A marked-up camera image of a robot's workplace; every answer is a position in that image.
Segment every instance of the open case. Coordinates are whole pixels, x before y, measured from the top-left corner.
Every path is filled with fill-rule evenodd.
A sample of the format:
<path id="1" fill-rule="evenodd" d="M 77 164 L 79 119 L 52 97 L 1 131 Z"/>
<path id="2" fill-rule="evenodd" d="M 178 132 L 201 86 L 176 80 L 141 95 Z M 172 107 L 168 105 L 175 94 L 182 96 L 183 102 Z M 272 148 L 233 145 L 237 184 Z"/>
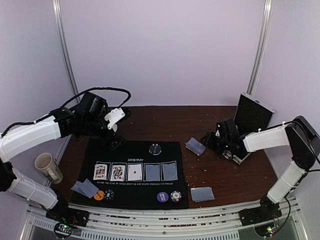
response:
<path id="1" fill-rule="evenodd" d="M 258 129 L 266 129 L 274 112 L 275 110 L 266 103 L 243 92 L 240 95 L 233 120 L 240 135 L 243 135 L 257 132 Z M 250 153 L 244 150 L 241 154 L 232 157 L 229 151 L 225 151 L 222 155 L 240 165 Z"/>

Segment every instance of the orange poker chip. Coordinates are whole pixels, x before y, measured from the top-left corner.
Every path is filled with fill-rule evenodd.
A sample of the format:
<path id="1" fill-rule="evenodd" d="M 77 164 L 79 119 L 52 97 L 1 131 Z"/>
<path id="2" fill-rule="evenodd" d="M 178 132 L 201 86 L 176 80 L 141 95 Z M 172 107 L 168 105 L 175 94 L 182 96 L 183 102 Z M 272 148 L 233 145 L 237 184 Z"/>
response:
<path id="1" fill-rule="evenodd" d="M 96 195 L 93 196 L 93 198 L 97 201 L 101 201 L 102 199 L 104 199 L 105 197 L 105 193 L 104 191 L 99 190 Z"/>

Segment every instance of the mug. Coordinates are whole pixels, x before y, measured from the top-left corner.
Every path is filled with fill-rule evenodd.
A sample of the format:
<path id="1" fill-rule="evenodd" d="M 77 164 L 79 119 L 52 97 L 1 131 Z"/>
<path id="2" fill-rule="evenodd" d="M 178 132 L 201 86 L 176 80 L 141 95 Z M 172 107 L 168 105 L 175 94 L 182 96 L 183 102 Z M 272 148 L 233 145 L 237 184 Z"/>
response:
<path id="1" fill-rule="evenodd" d="M 63 174 L 52 155 L 48 152 L 41 153 L 34 161 L 34 166 L 44 174 L 53 184 L 62 181 Z"/>

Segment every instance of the brown tabletop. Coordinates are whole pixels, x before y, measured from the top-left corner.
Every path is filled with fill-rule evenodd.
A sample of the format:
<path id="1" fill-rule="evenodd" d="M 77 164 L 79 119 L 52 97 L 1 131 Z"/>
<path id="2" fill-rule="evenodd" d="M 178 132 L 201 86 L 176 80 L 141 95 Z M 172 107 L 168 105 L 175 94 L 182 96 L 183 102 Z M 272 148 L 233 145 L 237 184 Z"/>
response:
<path id="1" fill-rule="evenodd" d="M 188 183 L 189 207 L 214 207 L 260 199 L 277 177 L 264 151 L 252 153 L 242 165 L 219 158 L 206 149 L 201 156 L 185 148 L 194 137 L 200 140 L 207 132 L 215 131 L 216 121 L 233 118 L 235 106 L 141 106 L 130 107 L 132 116 L 118 124 L 118 134 L 127 140 L 179 141 L 185 180 Z M 71 138 L 59 164 L 63 180 L 51 185 L 71 202 L 72 190 L 80 173 L 88 144 Z M 193 202 L 190 188 L 211 187 L 215 200 Z"/>

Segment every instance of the black poker chip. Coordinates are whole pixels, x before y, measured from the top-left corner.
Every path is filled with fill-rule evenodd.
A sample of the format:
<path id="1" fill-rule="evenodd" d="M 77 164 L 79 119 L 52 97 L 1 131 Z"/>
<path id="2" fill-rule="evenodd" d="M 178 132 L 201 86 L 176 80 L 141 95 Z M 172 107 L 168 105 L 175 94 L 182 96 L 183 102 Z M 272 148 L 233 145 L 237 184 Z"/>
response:
<path id="1" fill-rule="evenodd" d="M 170 198 L 173 202 L 177 203 L 181 200 L 181 192 L 179 191 L 173 191 L 171 194 L 170 194 Z"/>
<path id="2" fill-rule="evenodd" d="M 112 190 L 107 190 L 104 192 L 104 198 L 107 201 L 111 201 L 115 198 L 115 193 Z"/>

